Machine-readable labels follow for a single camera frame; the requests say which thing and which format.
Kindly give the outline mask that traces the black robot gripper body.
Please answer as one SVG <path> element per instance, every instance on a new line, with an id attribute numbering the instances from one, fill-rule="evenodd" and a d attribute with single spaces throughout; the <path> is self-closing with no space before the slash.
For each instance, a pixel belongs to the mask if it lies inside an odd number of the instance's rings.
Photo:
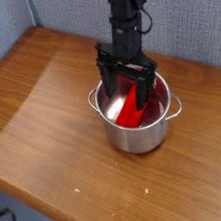
<path id="1" fill-rule="evenodd" d="M 112 27 L 112 42 L 97 43 L 97 67 L 101 64 L 112 66 L 117 76 L 136 80 L 140 76 L 155 75 L 157 64 L 142 52 L 142 36 L 148 34 L 142 30 L 142 18 L 138 13 L 134 18 L 120 21 L 110 18 Z"/>

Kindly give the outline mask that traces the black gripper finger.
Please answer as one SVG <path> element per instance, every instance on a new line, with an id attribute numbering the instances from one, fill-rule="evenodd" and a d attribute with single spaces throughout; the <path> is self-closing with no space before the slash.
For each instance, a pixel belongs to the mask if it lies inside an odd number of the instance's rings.
<path id="1" fill-rule="evenodd" d="M 101 64 L 99 66 L 99 71 L 101 73 L 101 79 L 107 96 L 112 96 L 117 87 L 117 78 L 113 67 Z"/>
<path id="2" fill-rule="evenodd" d="M 144 105 L 148 102 L 150 92 L 154 88 L 155 76 L 153 74 L 140 76 L 136 80 L 136 83 L 136 109 L 142 110 L 144 108 Z"/>

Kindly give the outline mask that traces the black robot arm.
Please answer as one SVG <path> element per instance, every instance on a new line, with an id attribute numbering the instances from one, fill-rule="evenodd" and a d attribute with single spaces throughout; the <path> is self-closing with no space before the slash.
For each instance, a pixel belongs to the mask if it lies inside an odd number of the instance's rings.
<path id="1" fill-rule="evenodd" d="M 108 0 L 111 43 L 97 43 L 97 67 L 107 96 L 114 94 L 116 76 L 136 83 L 135 107 L 142 110 L 154 87 L 157 63 L 142 50 L 142 37 L 149 34 L 153 18 L 145 10 L 147 0 Z"/>

